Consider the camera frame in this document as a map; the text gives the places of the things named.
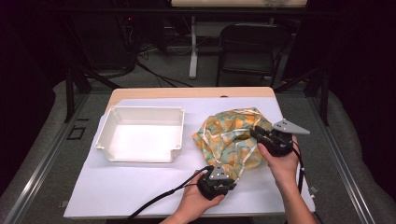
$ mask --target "person's arm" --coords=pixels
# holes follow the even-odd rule
[[[187,224],[200,217],[208,208],[218,205],[223,199],[224,195],[219,195],[212,201],[209,201],[198,190],[196,183],[204,173],[198,174],[191,180],[190,186],[184,188],[183,197],[176,212],[169,216],[162,224]]]
[[[288,223],[316,223],[297,187],[296,171],[299,162],[297,156],[291,152],[285,157],[273,157],[263,144],[259,143],[258,148],[268,161],[268,166],[282,195]]]

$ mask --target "wrist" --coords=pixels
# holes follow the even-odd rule
[[[295,179],[276,181],[276,186],[281,193],[291,192],[298,190],[297,182]]]
[[[187,218],[185,216],[183,216],[183,214],[180,214],[180,212],[176,211],[174,214],[172,214],[169,217],[170,221],[169,223],[173,223],[173,224],[188,224],[189,221],[187,220]]]

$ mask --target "black cable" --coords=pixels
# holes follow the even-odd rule
[[[145,210],[147,207],[149,207],[150,205],[158,202],[160,199],[169,196],[173,193],[175,193],[177,190],[183,189],[185,187],[188,186],[192,186],[192,185],[196,185],[196,184],[189,184],[187,185],[187,183],[189,183],[193,178],[195,178],[198,174],[200,174],[202,171],[204,170],[209,170],[212,169],[212,166],[206,166],[204,168],[202,168],[201,170],[199,170],[198,172],[196,172],[195,174],[193,174],[192,176],[190,176],[190,178],[188,178],[186,181],[184,181],[181,185],[179,185],[177,188],[175,189],[171,189],[169,191],[166,191],[165,193],[158,195],[157,197],[155,197],[154,199],[150,200],[148,203],[145,203],[143,206],[141,206],[139,209],[137,209],[134,213],[132,213],[130,216],[128,216],[128,218],[126,219],[125,223],[131,223],[131,221],[137,216],[139,215],[143,210]]]
[[[299,173],[299,177],[298,177],[298,190],[301,191],[303,190],[303,180],[304,180],[304,164],[303,164],[303,157],[301,155],[301,150],[300,147],[298,146],[298,144],[296,142],[293,141],[293,143],[297,146],[298,150],[300,151],[300,153],[293,147],[293,151],[294,154],[296,154],[299,162],[300,162],[300,173]]]
[[[315,217],[317,217],[320,224],[324,224],[323,220],[320,218],[320,216],[317,212],[314,212],[314,215],[315,215]]]
[[[158,74],[154,73],[153,71],[151,71],[149,68],[147,68],[145,65],[143,65],[143,64],[142,64],[141,62],[139,62],[138,60],[136,61],[136,65],[138,65],[139,67],[143,68],[143,69],[146,70],[147,72],[151,73],[151,74],[154,75],[155,77],[158,77],[158,78],[162,79],[164,82],[168,83],[168,84],[171,85],[172,87],[176,87],[176,85],[174,85],[174,84],[171,83],[170,81],[174,81],[174,82],[177,82],[177,83],[179,83],[179,84],[182,84],[182,85],[185,85],[185,86],[188,86],[188,87],[193,87],[193,86],[190,85],[190,84],[187,84],[187,83],[184,83],[184,82],[181,82],[181,81],[172,79],[172,78],[170,78],[170,77],[164,77],[164,76],[158,75]]]
[[[111,79],[111,78],[126,76],[129,73],[131,73],[132,71],[134,71],[134,66],[131,65],[131,64],[128,64],[128,66],[122,72],[115,73],[115,74],[110,74],[110,75],[101,75],[101,76],[105,77],[107,79]]]
[[[142,43],[142,45],[139,48],[139,56],[146,61],[149,59],[148,49],[149,49],[149,44],[148,41],[146,40]]]

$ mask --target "wire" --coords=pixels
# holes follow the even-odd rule
[[[196,44],[196,46],[200,46],[202,43],[204,43],[207,39],[209,39],[209,37],[205,37],[205,39],[203,39],[201,42],[199,42],[198,44]],[[171,46],[170,44],[168,44],[169,48],[176,54],[178,55],[183,55],[186,54],[188,52],[190,52],[192,50],[192,46]],[[181,49],[181,48],[188,48],[186,51],[184,52],[178,52],[175,49]]]
[[[115,74],[110,74],[110,75],[101,75],[101,76],[105,77],[107,79],[111,79],[111,78],[126,76],[129,73],[131,73],[132,71],[134,71],[134,65],[129,64],[122,72],[115,73]]]
[[[196,184],[189,184],[187,185],[187,183],[189,183],[193,178],[195,178],[198,174],[200,174],[202,171],[205,170],[209,170],[212,169],[212,166],[206,166],[204,168],[202,168],[201,170],[199,170],[198,172],[196,172],[195,174],[193,174],[192,176],[190,176],[186,181],[184,181],[181,185],[179,185],[177,188],[175,189],[171,189],[169,191],[166,191],[165,193],[158,195],[157,197],[155,197],[154,199],[150,200],[148,203],[145,203],[143,206],[141,206],[139,209],[137,209],[134,213],[132,213],[130,216],[128,216],[128,218],[126,219],[125,223],[131,223],[131,221],[137,216],[139,215],[143,210],[145,210],[147,207],[149,207],[150,205],[158,202],[160,199],[169,196],[173,193],[175,193],[177,190],[186,188],[188,186],[192,186],[192,185],[196,185]]]
[[[184,82],[181,82],[181,81],[172,79],[172,78],[170,78],[170,77],[164,77],[164,76],[158,75],[158,74],[154,73],[153,71],[151,71],[149,68],[147,68],[145,65],[143,65],[143,64],[142,64],[141,62],[139,62],[138,60],[136,61],[136,65],[138,65],[139,67],[143,68],[143,69],[146,70],[147,72],[151,73],[151,74],[154,75],[156,78],[162,79],[164,82],[168,83],[168,84],[171,85],[172,87],[176,87],[176,85],[174,85],[174,84],[173,84],[172,82],[170,82],[170,81],[174,81],[174,82],[177,82],[177,83],[179,83],[179,84],[182,84],[182,85],[185,85],[185,86],[188,86],[188,87],[193,87],[193,86],[190,85],[190,84],[187,84],[187,83],[184,83]]]
[[[315,217],[317,217],[320,224],[324,224],[323,220],[320,218],[320,216],[317,212],[314,212],[314,215],[315,215]]]
[[[139,48],[139,56],[144,59],[144,60],[148,60],[149,59],[149,47],[151,45],[148,44],[148,41],[144,41],[144,43],[142,43],[141,47]]]
[[[298,174],[298,176],[299,176],[298,177],[298,190],[301,193],[301,191],[303,190],[303,180],[304,180],[304,169],[305,168],[304,168],[304,164],[303,164],[303,157],[301,155],[300,147],[298,146],[298,144],[296,142],[293,141],[293,143],[297,146],[298,150],[300,151],[300,152],[298,152],[294,147],[292,147],[294,154],[296,154],[296,156],[300,162],[300,173]]]
[[[187,23],[186,18],[184,18],[184,17],[182,17],[182,18],[183,18],[184,23],[185,23],[186,26],[187,26],[187,29],[189,29],[189,31],[190,31],[190,33],[191,33],[191,28],[190,28],[189,24]]]

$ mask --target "cloth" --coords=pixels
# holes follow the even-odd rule
[[[257,167],[263,160],[256,139],[249,133],[256,125],[272,129],[271,122],[256,107],[224,111],[209,116],[192,139],[207,164],[221,163],[230,178],[238,180],[245,170]]]

